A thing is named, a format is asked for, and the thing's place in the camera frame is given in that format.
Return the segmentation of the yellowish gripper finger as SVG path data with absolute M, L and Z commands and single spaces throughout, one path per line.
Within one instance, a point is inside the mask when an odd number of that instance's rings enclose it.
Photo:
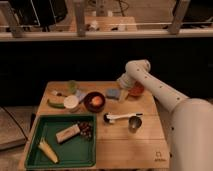
M 128 94 L 129 94 L 129 91 L 128 91 L 128 90 L 122 89 L 122 90 L 120 91 L 119 101 L 120 101 L 120 102 L 124 102 L 124 101 L 126 100 Z

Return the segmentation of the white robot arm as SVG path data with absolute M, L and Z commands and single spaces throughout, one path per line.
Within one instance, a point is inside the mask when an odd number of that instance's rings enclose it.
M 213 105 L 177 91 L 150 69 L 148 60 L 129 61 L 117 81 L 127 89 L 141 83 L 171 113 L 169 171 L 213 171 Z

